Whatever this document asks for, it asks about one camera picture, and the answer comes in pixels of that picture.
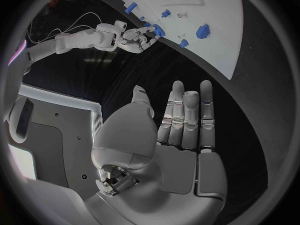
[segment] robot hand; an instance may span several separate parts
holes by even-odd
[[[215,148],[215,120],[213,87],[210,81],[200,84],[201,119],[199,149],[205,152]],[[199,126],[199,94],[185,92],[181,81],[175,81],[169,95],[165,114],[158,130],[157,140],[189,150],[197,148]]]
[[[160,38],[159,35],[156,35],[155,38],[152,38],[147,42],[147,37],[144,34],[147,32],[154,32],[155,30],[156,27],[154,26],[127,30],[123,33],[122,39],[119,40],[118,47],[128,52],[139,54],[153,45]]]

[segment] cable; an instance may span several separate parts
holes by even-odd
[[[71,30],[73,30],[73,29],[75,29],[75,28],[78,28],[78,27],[88,27],[88,28],[92,29],[92,27],[87,26],[87,25],[79,25],[79,26],[76,26],[76,27],[71,28],[71,27],[72,27],[79,19],[81,19],[83,16],[85,16],[85,15],[87,15],[87,14],[94,14],[94,15],[96,15],[97,18],[99,19],[100,23],[102,23],[100,17],[99,17],[96,13],[94,13],[94,12],[87,12],[87,13],[83,14],[82,16],[80,16],[80,17],[79,17],[79,18],[78,18],[71,26],[69,26],[65,31],[61,31],[59,28],[55,28],[54,30],[52,30],[52,31],[48,34],[48,36],[47,36],[46,38],[44,38],[43,40],[37,42],[37,41],[33,41],[33,40],[31,39],[31,31],[32,31],[32,26],[33,26],[33,22],[31,21],[30,32],[28,33],[28,29],[27,29],[27,36],[28,36],[30,42],[32,42],[33,44],[38,44],[38,43],[41,43],[41,42],[43,42],[43,41],[45,41],[45,40],[47,40],[47,39],[49,39],[49,38],[52,38],[52,37],[55,37],[55,36],[57,36],[57,35],[59,35],[59,34],[63,34],[63,33],[65,33],[65,32],[71,31]],[[58,34],[56,34],[56,35],[53,35],[53,36],[49,36],[49,35],[50,35],[52,32],[54,32],[55,30],[59,30],[60,33],[58,33]]]

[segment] robotic arm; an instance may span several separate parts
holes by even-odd
[[[127,23],[115,21],[114,25],[101,23],[96,28],[86,29],[77,33],[61,33],[54,39],[47,40],[27,48],[28,68],[36,61],[51,54],[63,54],[71,49],[96,48],[102,51],[114,51],[117,47],[128,52],[139,54],[154,44],[159,35],[147,42],[144,35],[147,32],[154,32],[156,27],[141,27],[126,30]]]

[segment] dark background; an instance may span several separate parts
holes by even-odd
[[[298,0],[279,1],[286,13],[295,19],[299,14],[299,12],[295,13],[299,5]],[[12,1],[8,1],[8,4],[14,6]],[[247,0],[243,0],[243,6],[244,9],[252,11],[252,16],[261,18],[259,12]],[[133,24],[118,12],[99,0],[61,0],[49,15],[34,21],[32,39],[44,38],[57,27],[66,29],[86,12],[96,12],[104,23],[113,24],[115,20],[121,20],[127,22],[129,28],[133,27]],[[78,25],[94,27],[97,23],[96,16],[89,14],[82,18]],[[266,31],[270,29],[266,21],[263,21],[263,24],[265,26],[256,28],[263,28]],[[200,67],[160,42],[146,50],[142,56],[120,49],[116,53],[93,48],[74,49],[61,55],[54,54],[37,62],[32,66],[31,72],[24,77],[24,82],[100,102],[104,120],[131,101],[132,89],[138,84],[147,91],[155,111],[155,123],[159,126],[172,83],[181,80],[186,91],[199,92],[199,84],[205,79],[211,80],[213,84],[216,147],[224,162],[229,182],[227,204],[216,223],[221,225],[227,224],[244,212],[266,189],[267,171],[262,148],[248,119],[230,95]],[[271,224],[280,218],[289,217],[291,221],[293,216],[297,218],[297,210],[292,202],[297,202],[296,195],[299,193],[295,191],[299,187],[298,184],[299,180],[293,186],[295,189],[290,191],[278,207],[279,212],[273,213],[264,224]],[[20,217],[24,221],[26,215],[17,204],[10,202],[11,195],[7,188],[4,187],[0,195],[6,204],[2,203],[1,211],[5,211],[4,206],[7,206],[9,213],[14,216],[9,218],[5,213],[2,218],[7,218],[6,221],[9,222],[10,219],[13,221],[18,220],[16,217]]]

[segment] black floor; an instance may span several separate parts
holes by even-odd
[[[248,6],[248,10],[255,10],[246,0],[243,4]],[[62,0],[52,13],[34,20],[31,38],[37,41],[57,27],[66,29],[87,12],[97,13],[103,23],[114,24],[115,20],[121,20],[128,23],[129,29],[135,27],[100,0]],[[91,27],[97,24],[97,17],[91,14],[78,22],[78,25]],[[257,135],[243,111],[226,90],[198,65],[160,42],[142,54],[121,49],[116,52],[73,49],[36,62],[23,82],[99,102],[104,121],[131,102],[132,90],[139,85],[147,91],[155,111],[154,121],[159,127],[176,80],[184,83],[186,91],[198,92],[203,80],[212,82],[216,151],[223,160],[228,178],[227,203],[215,224],[225,225],[242,214],[265,191],[267,167]]]

